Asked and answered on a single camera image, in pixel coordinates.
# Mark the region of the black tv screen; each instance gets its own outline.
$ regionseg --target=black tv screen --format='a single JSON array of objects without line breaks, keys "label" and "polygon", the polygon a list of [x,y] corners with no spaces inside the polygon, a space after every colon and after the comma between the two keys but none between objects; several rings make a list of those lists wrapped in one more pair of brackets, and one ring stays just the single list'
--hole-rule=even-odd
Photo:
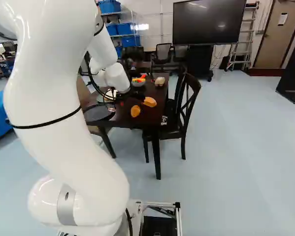
[{"label": "black tv screen", "polygon": [[174,45],[238,41],[246,0],[192,0],[173,4]]}]

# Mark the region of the bowl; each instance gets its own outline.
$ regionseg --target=bowl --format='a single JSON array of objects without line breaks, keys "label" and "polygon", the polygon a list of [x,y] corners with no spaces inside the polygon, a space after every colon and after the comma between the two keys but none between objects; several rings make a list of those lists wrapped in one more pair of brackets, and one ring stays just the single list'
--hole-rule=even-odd
[{"label": "bowl", "polygon": [[131,81],[133,87],[142,87],[145,83],[146,80],[144,82],[134,82],[133,80]]}]

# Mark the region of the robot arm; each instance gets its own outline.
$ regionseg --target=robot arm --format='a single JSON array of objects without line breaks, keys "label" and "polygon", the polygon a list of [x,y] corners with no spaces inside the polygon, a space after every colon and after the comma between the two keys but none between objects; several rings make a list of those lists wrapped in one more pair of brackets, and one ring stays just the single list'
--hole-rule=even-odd
[{"label": "robot arm", "polygon": [[106,28],[96,34],[97,19],[93,0],[0,0],[0,24],[18,40],[4,107],[26,150],[50,172],[32,188],[29,210],[79,236],[114,235],[129,199],[127,178],[94,143],[76,92],[86,50],[98,70],[106,68],[107,85],[130,86]]},{"label": "robot arm", "polygon": [[101,87],[115,87],[120,93],[128,92],[130,82],[123,66],[117,62],[116,50],[100,15],[96,17],[96,23],[94,38],[88,46],[94,80]]}]

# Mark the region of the blue storage container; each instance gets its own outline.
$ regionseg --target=blue storage container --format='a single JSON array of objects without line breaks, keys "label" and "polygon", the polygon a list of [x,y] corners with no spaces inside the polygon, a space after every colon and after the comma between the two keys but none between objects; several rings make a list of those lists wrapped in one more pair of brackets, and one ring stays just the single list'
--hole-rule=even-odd
[{"label": "blue storage container", "polygon": [[116,51],[117,51],[117,54],[118,54],[118,58],[120,59],[121,58],[121,54],[122,54],[122,46],[117,46],[115,48],[116,48]]},{"label": "blue storage container", "polygon": [[104,0],[98,3],[102,14],[121,11],[121,4],[118,1]]},{"label": "blue storage container", "polygon": [[106,27],[110,36],[118,35],[116,24],[109,24]]},{"label": "blue storage container", "polygon": [[134,26],[133,23],[117,24],[118,34],[134,34]]},{"label": "blue storage container", "polygon": [[122,46],[126,47],[134,47],[134,46],[141,46],[139,35],[137,36],[126,36],[122,37]]}]

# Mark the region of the ladder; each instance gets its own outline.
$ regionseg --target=ladder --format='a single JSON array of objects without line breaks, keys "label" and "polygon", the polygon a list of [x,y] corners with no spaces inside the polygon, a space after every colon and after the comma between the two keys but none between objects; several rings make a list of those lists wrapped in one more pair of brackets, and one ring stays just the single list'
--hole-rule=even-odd
[{"label": "ladder", "polygon": [[[247,30],[241,30],[240,33],[247,33],[248,37],[245,41],[238,41],[235,44],[232,44],[229,50],[229,61],[225,71],[229,69],[231,71],[234,70],[235,64],[242,64],[242,70],[244,70],[247,66],[251,64],[251,52],[252,52],[252,43],[254,37],[254,26],[255,20],[257,15],[257,10],[259,8],[259,1],[255,3],[247,3],[245,7],[245,12],[252,11],[252,18],[251,19],[243,19],[242,23],[249,22],[250,26]],[[238,45],[245,44],[244,51],[238,51]],[[236,60],[237,56],[244,56],[244,60]]]}]

